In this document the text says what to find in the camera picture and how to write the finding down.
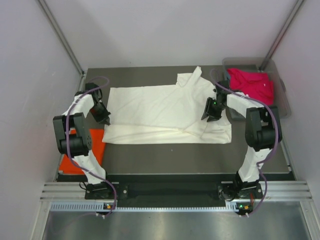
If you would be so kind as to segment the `white t shirt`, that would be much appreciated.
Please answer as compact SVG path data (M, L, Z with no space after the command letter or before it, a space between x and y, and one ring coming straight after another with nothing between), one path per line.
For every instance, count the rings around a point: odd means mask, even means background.
M229 144L232 125L226 113L221 119L202 120L206 101L214 98L215 86L192 73L179 73L175 84L112 87L107 108L110 125L102 141L115 145Z

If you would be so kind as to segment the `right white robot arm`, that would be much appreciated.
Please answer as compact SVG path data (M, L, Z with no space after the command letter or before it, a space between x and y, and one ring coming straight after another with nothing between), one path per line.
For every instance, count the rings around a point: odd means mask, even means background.
M234 92L227 80L214 84L215 97L206 100L202 120L216 122L222 118L225 108L233 109L245 118L244 137L248 145L242 166L232 181L232 191L239 198L245 198L256 190L260 170L282 140L282 129L278 107Z

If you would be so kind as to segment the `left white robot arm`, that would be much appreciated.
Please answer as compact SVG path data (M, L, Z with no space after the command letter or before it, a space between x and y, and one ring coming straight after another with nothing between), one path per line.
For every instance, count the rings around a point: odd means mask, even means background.
M115 196L115 189L94 155L94 142L86 122L88 114L98 124L110 125L111 113L102 102L101 87L93 82L87 83L84 91L76 93L66 112L53 118L56 144L58 151L67 155L71 164L85 174L87 184L79 184L85 190L85 198L109 199Z

